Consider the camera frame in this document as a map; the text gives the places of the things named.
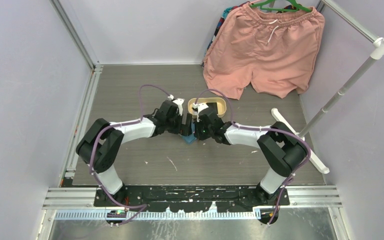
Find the black credit card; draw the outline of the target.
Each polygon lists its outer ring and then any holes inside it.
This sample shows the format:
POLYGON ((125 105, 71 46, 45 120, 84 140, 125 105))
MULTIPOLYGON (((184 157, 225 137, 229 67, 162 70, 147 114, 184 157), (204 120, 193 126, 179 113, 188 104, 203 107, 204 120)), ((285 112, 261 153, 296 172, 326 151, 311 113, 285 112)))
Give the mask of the black credit card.
POLYGON ((218 103, 217 102, 207 102, 206 105, 212 109, 216 115, 218 115, 218 103))

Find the beige oval tray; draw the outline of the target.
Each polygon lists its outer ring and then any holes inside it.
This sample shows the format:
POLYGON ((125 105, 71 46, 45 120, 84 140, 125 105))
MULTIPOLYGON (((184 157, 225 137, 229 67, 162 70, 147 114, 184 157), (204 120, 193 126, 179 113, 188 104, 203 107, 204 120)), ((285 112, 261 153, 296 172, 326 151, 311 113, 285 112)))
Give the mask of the beige oval tray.
MULTIPOLYGON (((192 104, 195 103, 196 98, 191 98, 187 103, 187 109, 190 114, 192 114, 192 104)), ((197 101, 197 104, 200 103, 210 103, 210 102, 217 102, 218 107, 218 117, 223 117, 227 111, 227 103, 226 101, 221 97, 202 97, 199 98, 197 101)))

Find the blue card holder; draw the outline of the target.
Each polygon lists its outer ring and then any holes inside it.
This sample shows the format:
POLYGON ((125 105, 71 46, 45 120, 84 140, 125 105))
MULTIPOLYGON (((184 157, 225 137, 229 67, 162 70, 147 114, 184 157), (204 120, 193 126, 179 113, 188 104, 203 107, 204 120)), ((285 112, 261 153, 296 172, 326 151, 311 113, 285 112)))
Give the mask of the blue card holder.
POLYGON ((195 133, 192 132, 189 135, 182 136, 182 139, 187 143, 187 144, 192 144, 197 140, 197 137, 195 136, 195 133))

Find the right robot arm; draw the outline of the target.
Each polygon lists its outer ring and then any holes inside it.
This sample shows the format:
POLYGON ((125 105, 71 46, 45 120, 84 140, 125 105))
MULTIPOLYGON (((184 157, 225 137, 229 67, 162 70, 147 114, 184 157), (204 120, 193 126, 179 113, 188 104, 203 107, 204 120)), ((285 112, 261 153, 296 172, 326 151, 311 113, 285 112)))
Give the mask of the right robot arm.
POLYGON ((277 199, 279 188, 311 156, 309 145, 280 121, 269 127, 224 122, 216 110, 205 103, 195 104, 192 111, 196 114, 196 138, 212 138, 219 144, 244 145, 261 150, 269 169, 257 184, 255 195, 263 205, 271 205, 277 199))

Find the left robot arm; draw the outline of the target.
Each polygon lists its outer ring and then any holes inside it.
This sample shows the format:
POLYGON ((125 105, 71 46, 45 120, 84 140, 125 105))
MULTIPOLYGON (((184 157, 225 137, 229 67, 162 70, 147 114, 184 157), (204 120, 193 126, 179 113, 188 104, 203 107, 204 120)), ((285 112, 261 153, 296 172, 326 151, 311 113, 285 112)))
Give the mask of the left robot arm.
POLYGON ((153 138, 165 132, 189 136, 192 134, 192 118, 184 112, 184 99, 165 100, 159 108, 142 118, 109 122, 97 119, 77 144, 75 152, 89 166, 90 173, 107 191, 106 200, 113 206, 121 206, 126 200, 122 190, 124 182, 118 176, 114 162, 122 144, 145 138, 153 138))

